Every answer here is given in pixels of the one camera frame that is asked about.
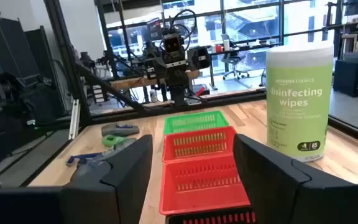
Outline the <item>white aluminium profile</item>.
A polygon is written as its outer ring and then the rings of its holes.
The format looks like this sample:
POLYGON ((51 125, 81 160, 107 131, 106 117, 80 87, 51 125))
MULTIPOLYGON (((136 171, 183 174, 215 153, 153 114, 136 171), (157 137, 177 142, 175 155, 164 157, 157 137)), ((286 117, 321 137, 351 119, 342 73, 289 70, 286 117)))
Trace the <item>white aluminium profile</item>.
POLYGON ((72 112, 71 112, 71 120, 70 120, 70 130, 68 139, 74 140, 78 135, 80 123, 80 102, 79 100, 73 101, 72 112))

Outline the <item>black office chair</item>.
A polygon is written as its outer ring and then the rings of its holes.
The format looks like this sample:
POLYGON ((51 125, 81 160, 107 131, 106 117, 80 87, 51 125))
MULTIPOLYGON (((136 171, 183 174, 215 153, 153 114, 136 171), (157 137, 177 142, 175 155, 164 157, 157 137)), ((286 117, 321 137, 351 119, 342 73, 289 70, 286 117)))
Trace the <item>black office chair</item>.
POLYGON ((239 55, 237 52, 225 53, 222 62, 231 64, 232 70, 224 73, 223 80, 226 80, 230 74, 233 74, 234 77, 238 80, 241 78, 249 78, 249 73, 247 71, 241 71, 237 69, 237 64, 245 58, 246 55, 239 55))

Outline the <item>dark blue squeeze tube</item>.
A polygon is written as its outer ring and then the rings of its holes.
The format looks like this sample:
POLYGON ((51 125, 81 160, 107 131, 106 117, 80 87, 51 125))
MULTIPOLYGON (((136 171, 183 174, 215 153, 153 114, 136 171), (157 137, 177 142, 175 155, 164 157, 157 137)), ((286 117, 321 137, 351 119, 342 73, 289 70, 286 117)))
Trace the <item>dark blue squeeze tube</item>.
POLYGON ((66 161, 66 165, 68 167, 73 166, 74 164, 82 165, 86 164, 89 160, 94 159, 96 157, 101 157, 103 155, 102 152, 99 153, 91 153, 91 154, 79 154, 75 156, 70 156, 66 161))

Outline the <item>wooden workbench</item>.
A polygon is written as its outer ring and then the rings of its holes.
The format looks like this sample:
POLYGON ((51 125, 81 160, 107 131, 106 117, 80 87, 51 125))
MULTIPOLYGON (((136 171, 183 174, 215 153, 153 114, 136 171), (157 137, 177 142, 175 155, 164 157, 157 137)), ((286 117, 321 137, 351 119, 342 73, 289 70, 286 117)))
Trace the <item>wooden workbench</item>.
MULTIPOLYGON (((193 80, 199 77, 200 71, 186 71, 186 74, 188 75, 189 80, 193 80)), ((124 90, 129 88, 137 88, 137 87, 143 87, 143 86, 150 86, 150 85, 156 85, 157 80, 156 79, 148 79, 147 77, 139 77, 139 78, 130 78, 125 80, 117 80, 110 82, 110 85, 117 89, 117 90, 124 90)), ((164 79, 160 79, 160 84, 165 84, 164 79)))

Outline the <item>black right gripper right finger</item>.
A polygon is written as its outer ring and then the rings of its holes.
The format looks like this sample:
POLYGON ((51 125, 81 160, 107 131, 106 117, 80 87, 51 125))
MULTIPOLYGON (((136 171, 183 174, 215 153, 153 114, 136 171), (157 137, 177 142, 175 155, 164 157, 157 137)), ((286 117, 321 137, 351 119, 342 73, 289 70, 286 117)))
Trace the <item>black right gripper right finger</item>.
POLYGON ((235 135, 233 154, 259 224, 358 224, 358 184, 243 134, 235 135))

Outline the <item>green plastic basket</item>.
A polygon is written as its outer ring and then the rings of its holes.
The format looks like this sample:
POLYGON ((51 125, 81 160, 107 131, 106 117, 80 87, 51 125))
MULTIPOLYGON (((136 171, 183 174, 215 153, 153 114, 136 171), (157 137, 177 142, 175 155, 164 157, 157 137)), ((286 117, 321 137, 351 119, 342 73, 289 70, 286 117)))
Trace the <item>green plastic basket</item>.
POLYGON ((229 123, 221 111, 185 114, 166 118, 164 134, 220 128, 228 125, 229 123))

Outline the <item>dark computer tower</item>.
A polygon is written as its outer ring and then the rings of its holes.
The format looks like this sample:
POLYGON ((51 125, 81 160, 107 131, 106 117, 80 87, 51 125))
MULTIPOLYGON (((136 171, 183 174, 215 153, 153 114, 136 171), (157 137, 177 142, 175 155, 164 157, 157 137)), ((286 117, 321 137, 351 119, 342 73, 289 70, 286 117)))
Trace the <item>dark computer tower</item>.
POLYGON ((336 61, 333 90, 351 97, 358 96, 358 59, 336 61))

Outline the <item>black acoustic panel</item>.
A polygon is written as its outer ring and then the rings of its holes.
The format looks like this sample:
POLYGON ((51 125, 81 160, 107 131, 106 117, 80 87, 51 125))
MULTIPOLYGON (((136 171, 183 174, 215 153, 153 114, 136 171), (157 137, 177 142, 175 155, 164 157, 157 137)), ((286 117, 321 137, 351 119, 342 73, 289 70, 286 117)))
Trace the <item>black acoustic panel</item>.
POLYGON ((4 72, 17 78, 39 74, 19 21, 0 18, 0 65, 4 72))
POLYGON ((66 115, 67 111, 63 104, 57 73, 44 27, 40 26, 38 29, 26 31, 25 35, 40 73, 40 79, 46 86, 46 96, 54 115, 56 117, 66 115))

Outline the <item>green white disinfecting wipes canister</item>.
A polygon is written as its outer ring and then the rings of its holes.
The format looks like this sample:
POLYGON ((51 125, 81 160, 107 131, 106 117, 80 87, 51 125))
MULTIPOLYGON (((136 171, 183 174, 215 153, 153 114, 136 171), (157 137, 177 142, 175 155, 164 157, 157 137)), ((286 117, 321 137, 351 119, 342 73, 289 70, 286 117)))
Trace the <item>green white disinfecting wipes canister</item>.
POLYGON ((333 58, 334 46, 328 41, 267 51, 268 146, 301 162, 323 157, 333 58))

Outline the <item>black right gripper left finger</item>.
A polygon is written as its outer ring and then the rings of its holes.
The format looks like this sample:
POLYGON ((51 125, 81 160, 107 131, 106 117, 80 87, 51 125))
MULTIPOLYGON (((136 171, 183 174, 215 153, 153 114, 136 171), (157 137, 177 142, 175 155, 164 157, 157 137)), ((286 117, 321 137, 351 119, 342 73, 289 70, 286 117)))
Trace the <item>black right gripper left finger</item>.
POLYGON ((0 224, 138 224, 149 184, 152 135, 59 187, 0 187, 0 224))

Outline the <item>red plastic basket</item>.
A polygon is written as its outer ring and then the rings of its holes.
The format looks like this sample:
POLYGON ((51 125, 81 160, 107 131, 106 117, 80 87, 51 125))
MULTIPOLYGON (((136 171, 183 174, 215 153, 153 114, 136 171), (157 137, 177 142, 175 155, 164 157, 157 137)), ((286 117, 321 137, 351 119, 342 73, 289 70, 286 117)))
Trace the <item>red plastic basket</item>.
POLYGON ((160 191, 162 215, 249 205, 232 155, 163 165, 160 191))
POLYGON ((162 161, 230 155, 236 134, 232 126, 168 134, 164 139, 162 161))

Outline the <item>black frame post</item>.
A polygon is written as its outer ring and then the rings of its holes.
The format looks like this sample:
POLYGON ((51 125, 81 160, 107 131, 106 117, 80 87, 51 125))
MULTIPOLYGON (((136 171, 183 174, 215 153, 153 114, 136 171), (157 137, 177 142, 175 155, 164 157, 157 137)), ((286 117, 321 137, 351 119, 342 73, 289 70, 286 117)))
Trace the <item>black frame post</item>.
POLYGON ((75 57, 75 51, 70 42, 69 34, 65 24, 62 8, 59 0, 44 0, 45 7, 52 25, 53 33, 65 66, 68 80, 71 82, 71 92, 73 98, 78 100, 77 105, 80 107, 79 124, 84 127, 91 124, 104 123, 108 121, 120 121, 128 119, 128 115, 97 115, 93 117, 87 104, 86 95, 83 90, 81 77, 92 84, 99 85, 103 90, 113 94, 119 100, 125 102, 134 111, 134 117, 146 115, 148 109, 140 103, 135 102, 124 96, 119 90, 115 89, 109 82, 93 75, 90 70, 81 65, 75 57))

